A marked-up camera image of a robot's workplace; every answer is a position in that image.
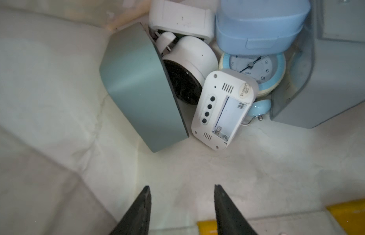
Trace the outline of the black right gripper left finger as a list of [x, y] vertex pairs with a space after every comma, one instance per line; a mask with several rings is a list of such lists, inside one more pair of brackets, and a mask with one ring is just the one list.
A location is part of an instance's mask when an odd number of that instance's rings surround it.
[[148, 235], [152, 196], [145, 186], [109, 235]]

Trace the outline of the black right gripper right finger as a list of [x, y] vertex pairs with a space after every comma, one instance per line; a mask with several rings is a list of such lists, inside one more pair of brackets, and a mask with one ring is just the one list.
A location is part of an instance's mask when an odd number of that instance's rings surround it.
[[221, 185], [214, 187], [214, 204], [219, 235], [257, 235]]

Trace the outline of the white canvas bag yellow handles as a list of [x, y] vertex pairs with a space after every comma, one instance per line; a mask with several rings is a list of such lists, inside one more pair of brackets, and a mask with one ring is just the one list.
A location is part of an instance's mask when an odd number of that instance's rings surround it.
[[146, 185], [151, 230], [215, 218], [220, 184], [248, 218], [365, 198], [365, 102], [303, 129], [269, 120], [221, 152], [151, 152], [102, 84], [116, 27], [149, 1], [0, 1], [0, 235], [107, 234]]

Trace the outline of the small white digital clock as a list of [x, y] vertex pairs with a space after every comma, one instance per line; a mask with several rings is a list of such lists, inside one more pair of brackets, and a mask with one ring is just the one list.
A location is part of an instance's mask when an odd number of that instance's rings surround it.
[[259, 93], [256, 80], [231, 69], [211, 72], [191, 124], [192, 134], [218, 151], [228, 147]]

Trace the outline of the green grey curved clock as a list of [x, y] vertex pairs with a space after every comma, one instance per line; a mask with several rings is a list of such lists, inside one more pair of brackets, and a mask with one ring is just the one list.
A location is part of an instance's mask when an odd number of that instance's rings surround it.
[[152, 152], [189, 137], [166, 66], [141, 23], [110, 37], [99, 71], [108, 94]]

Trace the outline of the blue round twin-bell clock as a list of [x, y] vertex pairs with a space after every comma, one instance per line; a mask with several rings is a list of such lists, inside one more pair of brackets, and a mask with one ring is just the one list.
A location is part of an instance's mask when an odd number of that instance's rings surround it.
[[263, 120], [272, 107], [270, 93], [281, 83], [286, 71], [283, 53], [263, 56], [238, 56], [224, 53], [219, 61], [220, 69], [232, 69], [256, 80], [259, 93], [246, 118], [241, 123], [248, 126], [254, 119]]

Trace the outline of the white round clock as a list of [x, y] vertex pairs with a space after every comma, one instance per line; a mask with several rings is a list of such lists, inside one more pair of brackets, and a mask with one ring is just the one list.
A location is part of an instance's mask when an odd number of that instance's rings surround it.
[[174, 46], [177, 36], [172, 32], [159, 34], [156, 46], [163, 54], [169, 78], [178, 99], [197, 105], [206, 77], [219, 67], [212, 48], [201, 39], [183, 36]]

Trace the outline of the grey blue square clock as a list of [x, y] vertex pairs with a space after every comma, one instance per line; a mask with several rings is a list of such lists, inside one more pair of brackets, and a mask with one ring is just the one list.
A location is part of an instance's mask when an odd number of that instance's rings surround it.
[[312, 1], [270, 119], [314, 128], [365, 101], [365, 1]]

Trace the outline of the white rectangular clock back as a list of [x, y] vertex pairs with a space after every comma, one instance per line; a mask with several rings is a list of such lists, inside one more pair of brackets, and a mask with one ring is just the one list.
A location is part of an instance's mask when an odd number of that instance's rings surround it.
[[149, 11], [149, 32], [157, 39], [166, 31], [180, 36], [194, 36], [207, 44], [214, 38], [215, 13], [210, 9], [171, 1], [151, 1]]

